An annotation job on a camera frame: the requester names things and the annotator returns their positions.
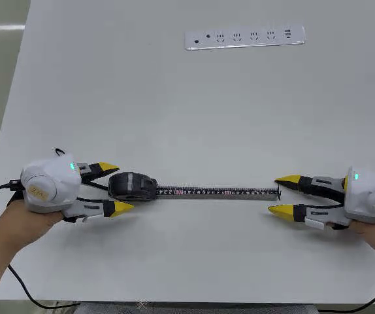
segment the socket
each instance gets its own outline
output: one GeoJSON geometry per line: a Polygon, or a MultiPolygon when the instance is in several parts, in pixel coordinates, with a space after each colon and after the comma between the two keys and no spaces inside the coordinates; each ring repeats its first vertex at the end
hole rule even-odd
{"type": "Polygon", "coordinates": [[[305,30],[302,25],[279,27],[236,27],[211,29],[208,31],[187,31],[186,50],[240,48],[255,46],[280,46],[304,44],[305,30]]]}

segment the yellow label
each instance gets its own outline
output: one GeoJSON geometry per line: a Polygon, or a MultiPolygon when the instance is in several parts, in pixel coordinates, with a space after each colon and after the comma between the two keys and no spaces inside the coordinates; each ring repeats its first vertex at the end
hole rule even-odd
{"type": "Polygon", "coordinates": [[[34,198],[40,199],[41,201],[46,201],[48,199],[48,193],[36,187],[35,185],[31,185],[26,192],[31,194],[34,198]]]}

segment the finger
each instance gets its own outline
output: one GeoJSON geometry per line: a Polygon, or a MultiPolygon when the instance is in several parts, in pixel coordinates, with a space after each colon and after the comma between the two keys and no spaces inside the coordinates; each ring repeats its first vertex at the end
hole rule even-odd
{"type": "Polygon", "coordinates": [[[364,222],[352,220],[349,225],[349,229],[353,230],[354,232],[358,234],[365,233],[372,225],[365,224],[364,222]]]}

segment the power cord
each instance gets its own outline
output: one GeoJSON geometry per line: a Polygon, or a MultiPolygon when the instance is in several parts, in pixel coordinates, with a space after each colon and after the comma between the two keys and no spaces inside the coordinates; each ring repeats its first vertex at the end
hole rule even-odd
{"type": "Polygon", "coordinates": [[[320,313],[342,313],[342,314],[347,314],[347,313],[356,313],[359,311],[362,311],[366,309],[367,307],[371,306],[373,303],[375,303],[375,297],[371,299],[368,303],[356,307],[355,309],[319,309],[318,311],[320,313]]]}
{"type": "MultiPolygon", "coordinates": [[[[20,183],[20,180],[11,180],[9,183],[7,184],[2,184],[0,185],[0,190],[4,189],[4,188],[9,188],[11,191],[18,191],[18,190],[23,190],[23,186],[22,184],[20,183]]],[[[39,303],[38,301],[36,301],[36,299],[34,299],[32,297],[32,295],[29,293],[27,287],[25,286],[25,283],[24,281],[22,280],[22,278],[18,275],[18,273],[16,272],[16,270],[12,267],[12,265],[9,265],[8,266],[8,269],[10,270],[10,272],[13,274],[13,276],[15,276],[15,278],[19,281],[19,284],[22,286],[22,289],[24,290],[24,292],[26,293],[27,297],[29,298],[29,300],[34,303],[36,306],[38,307],[41,307],[43,309],[63,309],[63,308],[66,308],[66,307],[73,307],[73,306],[78,306],[80,305],[80,302],[78,303],[73,303],[73,304],[67,304],[67,305],[57,305],[57,306],[47,306],[47,305],[43,305],[41,303],[39,303]]]]}

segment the table surface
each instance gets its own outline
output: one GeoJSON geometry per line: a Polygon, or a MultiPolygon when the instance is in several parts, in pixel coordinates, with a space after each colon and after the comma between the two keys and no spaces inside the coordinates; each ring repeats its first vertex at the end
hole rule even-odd
{"type": "MultiPolygon", "coordinates": [[[[0,184],[53,147],[163,184],[375,171],[375,1],[34,1],[0,133],[0,184]],[[184,50],[185,31],[284,23],[304,25],[307,43],[184,50]]],[[[9,197],[0,193],[0,213],[9,197]]],[[[375,296],[375,252],[357,236],[284,222],[267,205],[162,200],[62,222],[12,264],[36,299],[375,296]]],[[[0,299],[24,298],[6,273],[0,299]]]]}

